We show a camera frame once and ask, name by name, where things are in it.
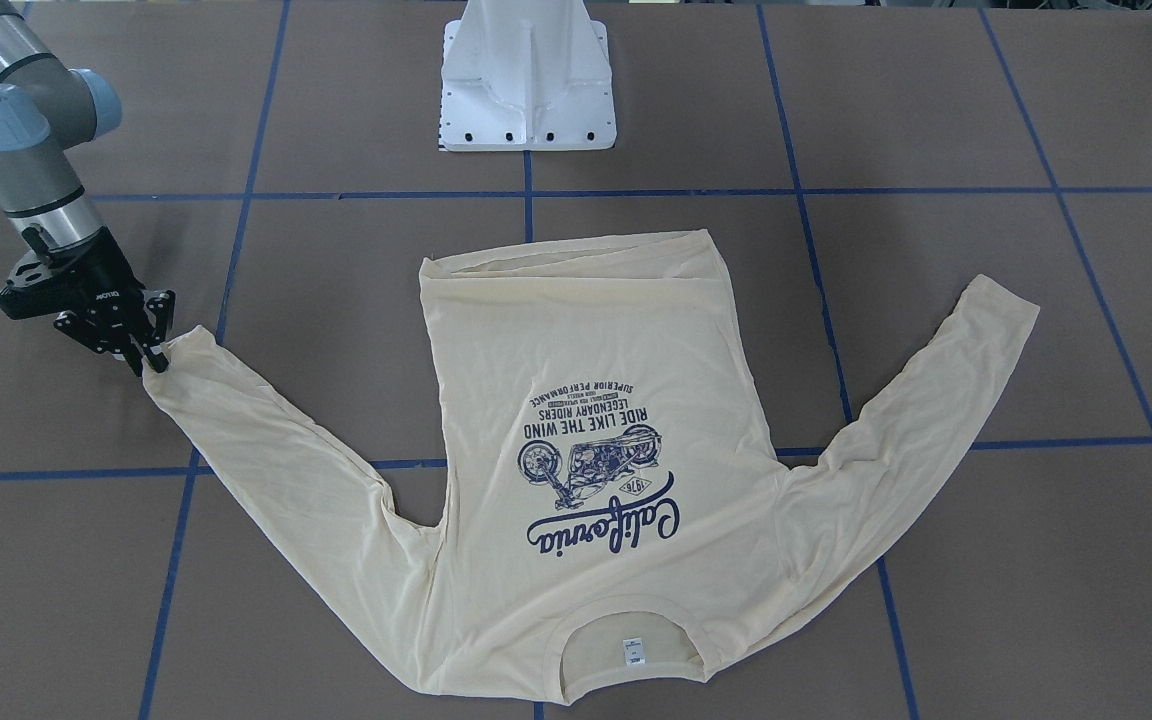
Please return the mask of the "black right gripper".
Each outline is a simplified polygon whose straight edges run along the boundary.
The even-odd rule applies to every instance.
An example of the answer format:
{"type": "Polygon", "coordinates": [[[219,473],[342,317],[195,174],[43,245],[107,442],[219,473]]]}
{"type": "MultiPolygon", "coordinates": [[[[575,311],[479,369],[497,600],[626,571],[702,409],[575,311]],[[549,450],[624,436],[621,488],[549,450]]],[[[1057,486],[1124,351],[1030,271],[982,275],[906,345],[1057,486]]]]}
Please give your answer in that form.
{"type": "Polygon", "coordinates": [[[13,320],[54,314],[54,327],[94,354],[132,357],[132,373],[169,367],[169,336],[177,293],[151,291],[103,228],[63,250],[28,251],[6,278],[0,310],[13,320]]]}

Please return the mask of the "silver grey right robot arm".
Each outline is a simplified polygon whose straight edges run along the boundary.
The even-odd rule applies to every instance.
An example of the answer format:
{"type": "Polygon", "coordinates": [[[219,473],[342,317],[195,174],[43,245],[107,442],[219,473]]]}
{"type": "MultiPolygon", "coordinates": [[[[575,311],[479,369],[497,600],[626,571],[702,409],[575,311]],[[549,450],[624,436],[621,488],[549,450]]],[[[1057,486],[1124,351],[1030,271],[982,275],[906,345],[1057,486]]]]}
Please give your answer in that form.
{"type": "Polygon", "coordinates": [[[54,327],[132,373],[162,373],[175,295],[134,275],[67,158],[122,123],[122,100],[99,73],[67,67],[0,1],[0,209],[26,242],[0,290],[10,319],[52,314],[54,327]]]}

